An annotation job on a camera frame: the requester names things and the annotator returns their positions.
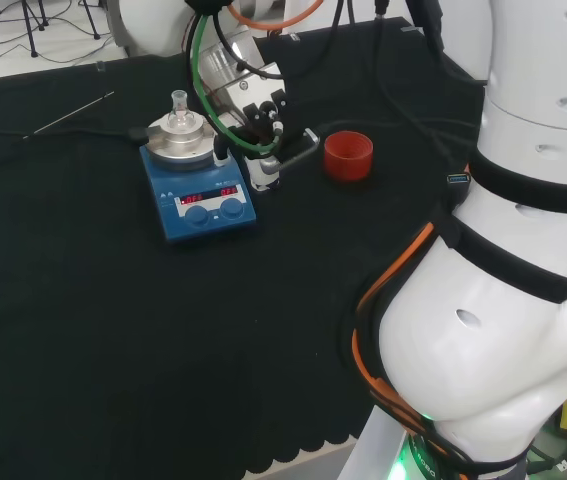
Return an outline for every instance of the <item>white floor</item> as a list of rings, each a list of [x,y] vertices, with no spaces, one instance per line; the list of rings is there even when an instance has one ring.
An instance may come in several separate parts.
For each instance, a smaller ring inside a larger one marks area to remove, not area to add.
[[[7,7],[12,1],[14,0],[0,0],[1,9]],[[100,40],[95,40],[91,34],[92,28],[85,12],[85,7],[78,5],[79,0],[43,0],[43,2],[45,13],[48,17],[57,16],[70,6],[69,10],[60,15],[59,18],[73,22],[83,30],[90,32],[90,35],[57,19],[50,19],[49,27],[46,27],[45,31],[41,32],[36,28],[36,22],[30,18],[33,26],[35,47],[37,52],[41,54],[37,58],[32,58],[30,52],[23,48],[27,47],[29,49],[30,43],[27,37],[23,8],[19,1],[5,10],[0,16],[0,20],[18,20],[0,23],[0,42],[9,40],[0,45],[0,55],[10,49],[14,49],[0,57],[0,77],[94,63],[99,60],[126,58],[125,51],[116,46],[114,39],[110,38],[110,35],[106,35],[109,29],[105,13],[101,8],[90,8],[96,30],[102,35]],[[88,5],[96,3],[98,3],[98,0],[88,0]],[[39,16],[38,1],[29,0],[29,5],[34,13]]]

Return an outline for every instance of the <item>metal rod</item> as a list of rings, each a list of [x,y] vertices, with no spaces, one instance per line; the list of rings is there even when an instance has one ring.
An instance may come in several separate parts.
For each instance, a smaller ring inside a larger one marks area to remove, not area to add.
[[[90,103],[88,103],[87,105],[83,105],[81,108],[78,108],[78,109],[74,110],[73,112],[68,113],[67,115],[65,115],[65,116],[63,116],[63,117],[61,117],[61,118],[59,118],[58,120],[54,120],[52,123],[48,123],[48,124],[45,125],[44,127],[39,128],[36,132],[34,132],[34,133],[30,134],[30,135],[27,135],[27,136],[23,137],[23,140],[27,140],[28,138],[33,137],[34,135],[36,135],[36,134],[38,134],[38,133],[41,133],[43,130],[46,130],[46,129],[50,128],[51,126],[56,125],[56,124],[59,123],[59,122],[62,122],[62,121],[65,120],[66,118],[70,118],[71,116],[76,115],[76,114],[79,113],[79,112],[82,112],[82,111],[85,110],[86,108],[91,107],[92,105],[94,105],[95,103],[100,102],[101,100],[105,100],[107,97],[109,97],[110,95],[113,95],[113,94],[114,94],[114,92],[106,93],[105,95],[103,95],[103,96],[100,97],[100,98],[97,98],[97,99],[94,100],[93,102],[90,102]]]
[[[23,5],[23,16],[25,17],[25,26],[27,27],[27,36],[30,38],[30,47],[32,48],[32,57],[38,57],[39,54],[36,53],[36,47],[34,46],[34,37],[32,36],[32,26],[30,25],[30,16],[27,13],[27,7],[29,6],[26,0],[21,0]]]
[[[36,15],[34,14],[34,11],[32,10],[32,7],[30,7],[30,4],[27,3],[27,0],[25,1],[25,5],[27,5],[27,9],[30,11],[30,13],[32,14],[32,18],[34,19],[34,21],[36,22],[36,24],[39,26],[39,30],[43,31],[45,30],[45,28],[43,28],[43,25],[41,25],[39,23],[39,19],[36,18]]]
[[[90,19],[90,25],[92,25],[92,31],[94,32],[94,40],[98,40],[101,36],[96,32],[96,27],[94,26],[94,20],[92,20],[92,14],[90,13],[90,7],[87,5],[87,0],[83,0],[83,6],[87,12],[87,18]]]
[[[47,22],[47,18],[45,16],[45,9],[43,8],[43,0],[39,0],[39,9],[41,10],[41,16],[43,17],[43,26],[47,27],[49,23]]]

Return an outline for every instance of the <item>black strap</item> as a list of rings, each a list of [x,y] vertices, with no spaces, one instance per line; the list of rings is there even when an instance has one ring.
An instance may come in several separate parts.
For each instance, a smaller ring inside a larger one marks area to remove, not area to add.
[[[524,460],[527,457],[527,453],[530,450],[530,444],[523,452],[518,454],[516,457],[513,457],[509,460],[505,460],[503,462],[474,462],[474,463],[466,463],[456,457],[448,457],[442,455],[437,449],[429,448],[428,452],[434,458],[436,458],[437,462],[440,465],[451,469],[452,471],[456,471],[462,473],[466,476],[477,477],[479,475],[485,475],[488,473],[493,472],[500,472],[501,470],[506,470],[514,465],[517,465],[519,462]]]
[[[482,187],[510,202],[549,212],[567,213],[567,185],[546,182],[507,170],[481,154],[470,156],[470,172]]]
[[[449,248],[485,273],[529,295],[561,304],[567,300],[567,277],[557,275],[511,254],[482,237],[443,206],[432,224]]]

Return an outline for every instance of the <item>tripod stand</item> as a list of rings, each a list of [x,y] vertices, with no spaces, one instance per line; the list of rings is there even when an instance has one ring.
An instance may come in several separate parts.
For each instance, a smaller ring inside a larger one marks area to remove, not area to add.
[[[38,25],[39,31],[44,31],[45,27],[49,26],[49,22],[47,21],[47,17],[45,16],[45,9],[43,8],[43,0],[39,1],[39,9],[41,10],[41,20],[42,22],[39,23],[38,18],[32,11],[32,8],[27,3],[27,0],[21,0],[21,5],[23,6],[23,16],[25,17],[25,26],[27,27],[27,36],[30,40],[30,49],[32,57],[38,57],[39,54],[36,52],[36,46],[34,45],[34,36],[32,35],[32,25],[30,24],[30,14],[32,14],[32,18]],[[90,25],[92,25],[92,31],[94,32],[94,40],[99,40],[101,36],[96,31],[96,27],[94,26],[94,20],[92,20],[92,14],[90,13],[90,7],[87,4],[87,1],[83,2],[83,6],[85,7],[85,12],[87,13],[87,18],[90,20]]]

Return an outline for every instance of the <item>blue knob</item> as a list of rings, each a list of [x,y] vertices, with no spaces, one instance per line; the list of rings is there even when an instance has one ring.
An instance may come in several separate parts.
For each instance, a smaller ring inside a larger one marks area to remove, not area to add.
[[[196,205],[185,212],[185,220],[200,227],[207,222],[207,210],[200,205]]]
[[[238,218],[243,215],[243,204],[238,198],[228,198],[221,204],[221,213],[227,218]]]

